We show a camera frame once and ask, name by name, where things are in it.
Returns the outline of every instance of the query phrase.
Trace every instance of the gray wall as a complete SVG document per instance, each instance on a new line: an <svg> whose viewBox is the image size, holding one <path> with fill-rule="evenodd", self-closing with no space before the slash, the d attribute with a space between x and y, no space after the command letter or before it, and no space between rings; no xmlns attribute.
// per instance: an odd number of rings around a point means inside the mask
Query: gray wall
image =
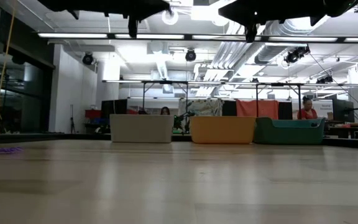
<svg viewBox="0 0 358 224"><path fill-rule="evenodd" d="M66 53L61 45L55 46L53 63L49 131L70 133L70 105L76 131L85 133L85 110L96 103L97 74Z"/></svg>

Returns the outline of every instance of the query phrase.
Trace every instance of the desk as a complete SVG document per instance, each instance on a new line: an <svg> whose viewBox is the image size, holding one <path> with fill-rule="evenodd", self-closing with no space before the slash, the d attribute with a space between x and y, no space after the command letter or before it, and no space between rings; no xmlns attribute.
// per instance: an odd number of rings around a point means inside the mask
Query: desk
<svg viewBox="0 0 358 224"><path fill-rule="evenodd" d="M350 128L341 128L341 127L330 127L328 128L329 135L338 135L339 138L349 138L349 133L352 139L356 138L355 132L358 131L358 126L353 126Z"/></svg>

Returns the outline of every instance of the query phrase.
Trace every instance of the glass wall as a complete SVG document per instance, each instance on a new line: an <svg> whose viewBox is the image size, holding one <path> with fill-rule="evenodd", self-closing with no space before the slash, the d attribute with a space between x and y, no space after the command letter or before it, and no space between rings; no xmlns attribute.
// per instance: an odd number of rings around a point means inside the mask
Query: glass wall
<svg viewBox="0 0 358 224"><path fill-rule="evenodd" d="M4 77L3 65L6 62ZM14 58L0 55L1 133L41 133L48 128L51 76Z"/></svg>

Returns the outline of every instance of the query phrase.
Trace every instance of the person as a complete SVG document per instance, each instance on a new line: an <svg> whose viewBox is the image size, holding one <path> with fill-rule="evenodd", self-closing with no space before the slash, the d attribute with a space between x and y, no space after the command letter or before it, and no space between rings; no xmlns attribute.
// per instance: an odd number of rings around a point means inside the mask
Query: person
<svg viewBox="0 0 358 224"><path fill-rule="evenodd" d="M317 112L312 108L313 102L303 97L303 109L298 113L298 119L317 119Z"/></svg>
<svg viewBox="0 0 358 224"><path fill-rule="evenodd" d="M163 108L161 108L161 113L160 115L170 115L171 113L169 112L169 108L167 108L166 106L164 106Z"/></svg>

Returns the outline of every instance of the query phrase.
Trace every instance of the spotlight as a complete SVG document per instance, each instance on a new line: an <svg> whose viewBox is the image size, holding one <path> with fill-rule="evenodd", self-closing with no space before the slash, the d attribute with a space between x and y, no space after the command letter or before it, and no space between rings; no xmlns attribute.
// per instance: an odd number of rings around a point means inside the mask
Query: spotlight
<svg viewBox="0 0 358 224"><path fill-rule="evenodd" d="M317 80L316 84L325 84L325 83L332 83L332 82L334 82L333 77L331 75L327 75L326 77Z"/></svg>
<svg viewBox="0 0 358 224"><path fill-rule="evenodd" d="M85 56L82 58L82 63L84 63L85 65L93 65L96 60L93 58L92 55L92 52L85 52Z"/></svg>
<svg viewBox="0 0 358 224"><path fill-rule="evenodd" d="M287 64L295 63L308 53L310 53L309 45L307 45L306 47L297 47L295 50L288 52L288 55L284 57L284 61Z"/></svg>
<svg viewBox="0 0 358 224"><path fill-rule="evenodd" d="M23 58L13 56L12 62L18 65L24 65L25 60Z"/></svg>
<svg viewBox="0 0 358 224"><path fill-rule="evenodd" d="M196 52L194 52L194 49L188 49L187 53L186 53L186 61L188 62L193 62L194 60L196 60Z"/></svg>

